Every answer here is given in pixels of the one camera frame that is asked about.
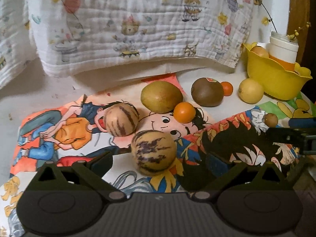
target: red sticker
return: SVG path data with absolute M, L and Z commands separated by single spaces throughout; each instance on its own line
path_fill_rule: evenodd
M 209 78 L 209 77 L 206 77 L 206 79 L 208 80 L 208 82 L 217 82 L 215 79 L 213 78 Z

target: orange and white container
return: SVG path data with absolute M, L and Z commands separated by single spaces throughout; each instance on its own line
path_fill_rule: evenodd
M 294 71 L 297 51 L 297 41 L 289 40 L 286 35 L 272 31 L 269 44 L 271 59 L 280 63 L 285 70 Z

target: tangerine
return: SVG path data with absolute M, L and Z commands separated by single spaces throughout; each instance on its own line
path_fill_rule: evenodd
M 224 96 L 231 96 L 234 90 L 233 85 L 229 82 L 222 82 L 221 85 L 224 89 Z
M 189 102 L 179 103 L 173 110 L 173 117 L 181 124 L 190 123 L 195 117 L 195 108 Z

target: striped melon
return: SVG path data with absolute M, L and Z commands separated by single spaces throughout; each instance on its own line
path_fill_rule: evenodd
M 149 176 L 166 170 L 177 154 L 172 136 L 157 130 L 138 132 L 132 139 L 131 150 L 136 168 Z
M 118 103 L 108 109 L 103 120 L 105 128 L 111 135 L 122 137 L 135 131 L 139 116 L 132 106 L 126 103 Z

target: orange shirt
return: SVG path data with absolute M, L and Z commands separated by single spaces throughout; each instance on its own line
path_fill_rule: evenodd
M 88 130 L 89 121 L 85 118 L 69 118 L 55 135 L 55 139 L 62 144 L 71 144 L 75 150 L 85 146 L 92 138 L 92 131 Z

